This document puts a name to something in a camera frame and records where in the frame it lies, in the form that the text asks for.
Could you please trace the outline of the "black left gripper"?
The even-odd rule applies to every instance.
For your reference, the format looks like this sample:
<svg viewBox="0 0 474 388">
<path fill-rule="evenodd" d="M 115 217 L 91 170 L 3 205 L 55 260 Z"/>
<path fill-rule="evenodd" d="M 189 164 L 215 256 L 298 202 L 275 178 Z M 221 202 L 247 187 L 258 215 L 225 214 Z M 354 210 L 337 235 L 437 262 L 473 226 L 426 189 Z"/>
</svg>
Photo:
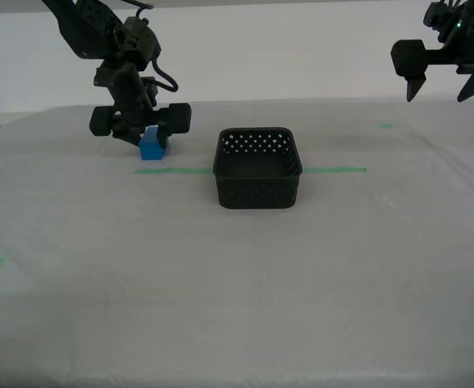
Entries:
<svg viewBox="0 0 474 388">
<path fill-rule="evenodd" d="M 108 137 L 139 146 L 148 126 L 157 126 L 157 138 L 162 148 L 174 134 L 190 130 L 192 108 L 188 103 L 172 103 L 155 110 L 158 89 L 169 86 L 155 78 L 114 78 L 114 106 L 95 107 L 89 129 L 95 137 Z"/>
</svg>

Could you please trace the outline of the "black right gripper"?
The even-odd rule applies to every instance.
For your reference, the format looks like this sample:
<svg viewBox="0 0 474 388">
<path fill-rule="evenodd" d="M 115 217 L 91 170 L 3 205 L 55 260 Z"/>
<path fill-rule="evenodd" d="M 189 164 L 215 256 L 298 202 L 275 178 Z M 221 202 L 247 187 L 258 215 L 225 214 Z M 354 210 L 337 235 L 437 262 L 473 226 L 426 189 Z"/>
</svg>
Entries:
<svg viewBox="0 0 474 388">
<path fill-rule="evenodd" d="M 453 27 L 440 32 L 440 49 L 427 49 L 422 40 L 399 40 L 391 49 L 395 72 L 407 82 L 406 99 L 411 102 L 426 81 L 429 65 L 456 65 L 457 74 L 470 74 L 457 101 L 463 102 L 474 96 L 474 30 Z"/>
</svg>

